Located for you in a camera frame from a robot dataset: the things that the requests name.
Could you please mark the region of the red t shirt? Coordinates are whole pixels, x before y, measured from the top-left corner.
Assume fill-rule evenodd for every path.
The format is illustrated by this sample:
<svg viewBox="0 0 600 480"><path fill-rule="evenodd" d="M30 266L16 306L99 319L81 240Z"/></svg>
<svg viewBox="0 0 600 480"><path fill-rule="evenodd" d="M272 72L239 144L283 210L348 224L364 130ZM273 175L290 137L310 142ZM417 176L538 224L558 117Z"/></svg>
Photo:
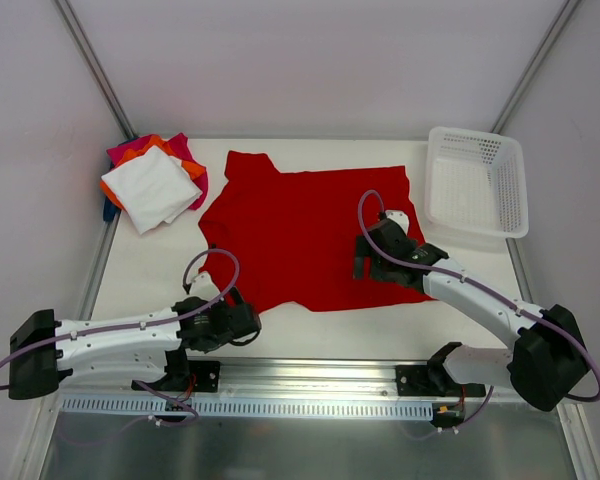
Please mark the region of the red t shirt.
<svg viewBox="0 0 600 480"><path fill-rule="evenodd" d="M406 213L410 237L424 240L405 167L282 173L265 154L231 151L225 176L199 228L237 259L212 254L203 268L219 286L235 279L257 312L288 302L329 312L427 301L353 276L360 227L375 223L381 206Z"/></svg>

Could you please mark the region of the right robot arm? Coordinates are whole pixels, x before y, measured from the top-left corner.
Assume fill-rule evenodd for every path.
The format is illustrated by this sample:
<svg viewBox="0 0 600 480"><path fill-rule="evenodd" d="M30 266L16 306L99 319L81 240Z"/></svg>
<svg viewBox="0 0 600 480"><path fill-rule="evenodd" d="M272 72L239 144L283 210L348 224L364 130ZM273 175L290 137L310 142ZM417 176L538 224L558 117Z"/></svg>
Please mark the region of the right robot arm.
<svg viewBox="0 0 600 480"><path fill-rule="evenodd" d="M353 274L425 294L473 320L500 342L474 348L450 342L427 362L429 387L450 395L461 385L482 384L515 391L532 407L550 411L588 374L600 370L588 353L574 315L560 305L544 309L512 299L483 284L432 244L418 244L385 218L356 239Z"/></svg>

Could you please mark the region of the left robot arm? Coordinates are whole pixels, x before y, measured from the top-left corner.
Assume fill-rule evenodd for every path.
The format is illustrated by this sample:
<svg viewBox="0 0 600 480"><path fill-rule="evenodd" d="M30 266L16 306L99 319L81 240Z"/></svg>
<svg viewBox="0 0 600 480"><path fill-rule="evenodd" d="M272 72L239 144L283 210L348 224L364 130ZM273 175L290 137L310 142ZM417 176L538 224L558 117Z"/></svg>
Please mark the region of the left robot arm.
<svg viewBox="0 0 600 480"><path fill-rule="evenodd" d="M185 391L202 375L187 354L246 346L262 329L237 288L208 304L199 296L146 315L102 325L58 320L53 310L32 314L10 338L8 396L29 400L61 385L129 385Z"/></svg>

